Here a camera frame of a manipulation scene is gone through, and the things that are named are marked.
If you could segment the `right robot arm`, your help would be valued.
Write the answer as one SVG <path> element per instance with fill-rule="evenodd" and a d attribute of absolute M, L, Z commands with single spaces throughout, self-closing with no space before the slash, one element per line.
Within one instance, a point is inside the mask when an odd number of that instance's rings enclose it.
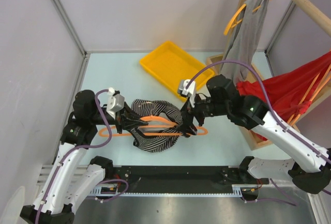
<path fill-rule="evenodd" d="M 207 117 L 226 116 L 233 124 L 271 140 L 290 156 L 273 160 L 245 157 L 239 166 L 239 179 L 251 183 L 256 178 L 291 181 L 299 189 L 318 194 L 330 184 L 330 150 L 318 146 L 293 129 L 263 100 L 256 96 L 240 96 L 232 80 L 222 75 L 207 82 L 209 96 L 196 94 L 195 82 L 182 80 L 178 93 L 187 100 L 180 112 L 182 122 L 176 129 L 185 136 L 196 135 Z"/>

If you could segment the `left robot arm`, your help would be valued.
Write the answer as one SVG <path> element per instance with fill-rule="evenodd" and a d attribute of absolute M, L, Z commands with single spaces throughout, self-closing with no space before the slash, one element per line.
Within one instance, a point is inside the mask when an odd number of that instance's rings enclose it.
<path fill-rule="evenodd" d="M 110 142 L 107 139 L 102 144 L 92 144 L 98 125 L 105 125 L 108 131 L 114 125 L 117 132 L 122 132 L 148 124 L 128 107 L 119 91 L 109 88 L 105 89 L 105 93 L 109 98 L 104 106 L 100 105 L 98 94 L 91 90 L 76 94 L 73 111 L 63 129 L 58 153 L 46 183 L 34 203 L 23 206 L 20 212 L 20 217 L 27 223 L 73 223 L 80 204 L 94 187 L 113 179 L 113 162 L 97 156 L 83 176 L 75 184 L 71 183 L 86 152 Z"/>

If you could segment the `striped tank top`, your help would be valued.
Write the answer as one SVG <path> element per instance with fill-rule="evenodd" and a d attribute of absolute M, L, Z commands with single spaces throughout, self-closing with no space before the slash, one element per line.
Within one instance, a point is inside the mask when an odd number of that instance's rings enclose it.
<path fill-rule="evenodd" d="M 183 122 L 179 108 L 168 101 L 136 99 L 133 101 L 131 109 L 141 117 L 162 116 L 177 125 Z M 128 132 L 134 137 L 133 145 L 135 147 L 150 153 L 163 152 L 171 148 L 180 136 L 190 137 L 190 135 L 178 131 L 175 127 L 160 130 L 157 132 L 159 134 L 157 136 L 146 135 L 145 128 L 133 128 Z"/>

